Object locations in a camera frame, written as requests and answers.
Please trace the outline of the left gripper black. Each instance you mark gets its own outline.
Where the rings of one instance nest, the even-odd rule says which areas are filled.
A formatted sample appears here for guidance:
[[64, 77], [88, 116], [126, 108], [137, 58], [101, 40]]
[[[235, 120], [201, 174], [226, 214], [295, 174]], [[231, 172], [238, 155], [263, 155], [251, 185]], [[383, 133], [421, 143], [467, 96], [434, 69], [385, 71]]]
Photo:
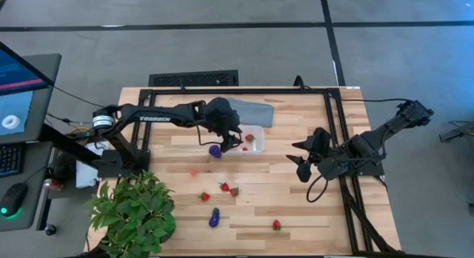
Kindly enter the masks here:
[[218, 136], [223, 136], [223, 142], [221, 143], [221, 152], [226, 153], [229, 149], [233, 148], [233, 145], [240, 145], [243, 141], [241, 138], [241, 129], [239, 128], [240, 119], [236, 116], [218, 116], [214, 119], [213, 132]]

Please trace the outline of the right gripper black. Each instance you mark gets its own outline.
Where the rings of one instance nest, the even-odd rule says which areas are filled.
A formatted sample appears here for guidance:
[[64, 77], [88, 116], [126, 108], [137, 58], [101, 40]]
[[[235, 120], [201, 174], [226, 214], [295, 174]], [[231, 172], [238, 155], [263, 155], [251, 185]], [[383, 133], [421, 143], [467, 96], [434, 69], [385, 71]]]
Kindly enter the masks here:
[[301, 182], [308, 182], [312, 175], [311, 165], [318, 165], [326, 158], [333, 158], [334, 151], [330, 147], [331, 135], [323, 128], [316, 128], [312, 136], [308, 136], [302, 142], [292, 143], [295, 148], [308, 150], [307, 160], [302, 156], [286, 155], [286, 157], [297, 164], [296, 174]]

